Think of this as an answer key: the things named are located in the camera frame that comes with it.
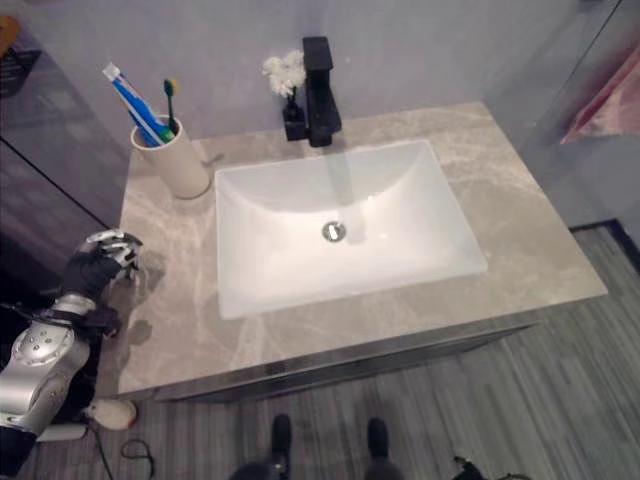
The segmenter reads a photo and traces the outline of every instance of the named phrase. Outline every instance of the white cup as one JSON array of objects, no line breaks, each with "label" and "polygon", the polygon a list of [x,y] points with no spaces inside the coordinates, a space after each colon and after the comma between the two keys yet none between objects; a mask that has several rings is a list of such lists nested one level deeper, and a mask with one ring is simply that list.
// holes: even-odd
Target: white cup
[{"label": "white cup", "polygon": [[[169,117],[160,115],[162,121]],[[209,174],[202,165],[200,155],[193,148],[182,123],[176,118],[178,133],[169,143],[159,147],[148,147],[136,126],[131,131],[131,145],[138,150],[155,168],[171,193],[182,199],[202,195],[211,184]]]}]

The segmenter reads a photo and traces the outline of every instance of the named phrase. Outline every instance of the marble countertop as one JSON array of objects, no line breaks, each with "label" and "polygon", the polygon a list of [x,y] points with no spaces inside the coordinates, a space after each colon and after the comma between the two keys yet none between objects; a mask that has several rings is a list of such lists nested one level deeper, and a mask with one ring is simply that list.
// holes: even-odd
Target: marble countertop
[{"label": "marble countertop", "polygon": [[[213,188],[195,200],[177,200],[134,153],[121,228],[145,246],[133,288],[120,283],[111,292],[125,325],[103,343],[98,395],[223,378],[606,293],[482,104],[347,120],[332,148],[415,139],[431,142],[487,259],[487,273],[239,320],[222,320],[218,312]],[[318,155],[306,142],[287,142],[280,130],[195,144],[212,174],[230,165]]]}]

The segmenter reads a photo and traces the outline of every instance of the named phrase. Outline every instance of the rectangular basin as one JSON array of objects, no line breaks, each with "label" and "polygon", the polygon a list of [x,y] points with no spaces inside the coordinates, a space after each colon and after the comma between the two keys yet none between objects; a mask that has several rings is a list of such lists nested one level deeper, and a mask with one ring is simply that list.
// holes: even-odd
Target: rectangular basin
[{"label": "rectangular basin", "polygon": [[215,189],[223,318],[487,270],[427,141],[221,169]]}]

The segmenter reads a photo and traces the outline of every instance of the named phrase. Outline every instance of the gray striped floor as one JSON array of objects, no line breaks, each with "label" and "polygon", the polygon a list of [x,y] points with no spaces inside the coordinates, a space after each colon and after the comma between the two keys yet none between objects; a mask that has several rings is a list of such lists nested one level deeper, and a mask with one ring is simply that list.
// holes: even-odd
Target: gray striped floor
[{"label": "gray striped floor", "polygon": [[[454,453],[491,478],[640,478],[640,277],[604,228],[576,238],[607,297],[524,313],[544,322],[462,355],[259,401],[142,404],[130,431],[103,432],[118,479],[146,478],[119,458],[148,441],[160,479],[220,479],[264,453],[272,417],[294,422],[293,479],[359,479],[364,429],[385,418],[407,479],[448,480]],[[91,436],[37,447],[20,478],[107,478]]]}]

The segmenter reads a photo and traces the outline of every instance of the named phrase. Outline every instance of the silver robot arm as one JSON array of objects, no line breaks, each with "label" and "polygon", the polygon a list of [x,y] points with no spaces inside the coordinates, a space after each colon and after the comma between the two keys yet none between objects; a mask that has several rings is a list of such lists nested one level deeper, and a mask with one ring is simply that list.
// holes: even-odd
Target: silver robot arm
[{"label": "silver robot arm", "polygon": [[[89,358],[82,332],[96,326],[105,333],[117,329],[115,311],[102,306],[100,297],[121,273],[132,275],[141,246],[119,230],[91,235],[67,263],[60,296],[50,309],[27,313],[5,305],[31,325],[16,338],[0,373],[0,475],[17,474],[64,403],[71,380]],[[105,310],[111,315],[103,315]]]}]

